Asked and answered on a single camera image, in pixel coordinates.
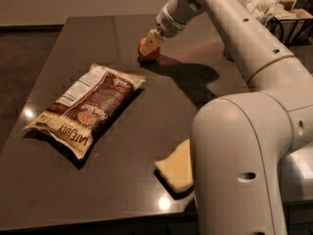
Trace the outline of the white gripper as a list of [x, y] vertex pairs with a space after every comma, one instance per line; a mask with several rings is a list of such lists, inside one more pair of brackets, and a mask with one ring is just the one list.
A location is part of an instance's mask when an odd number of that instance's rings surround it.
[[156, 29], [149, 31], [140, 52], [148, 56], [161, 45], [163, 36], [171, 38], [178, 35], [203, 11], [203, 6], [196, 0], [168, 0], [156, 16]]

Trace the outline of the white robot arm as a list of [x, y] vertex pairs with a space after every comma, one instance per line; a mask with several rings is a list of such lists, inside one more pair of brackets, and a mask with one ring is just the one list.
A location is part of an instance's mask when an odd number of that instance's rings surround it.
[[196, 114], [191, 163], [201, 235], [288, 235], [278, 162], [312, 140], [313, 80], [237, 0], [169, 0], [141, 48], [150, 54], [207, 13], [248, 91]]

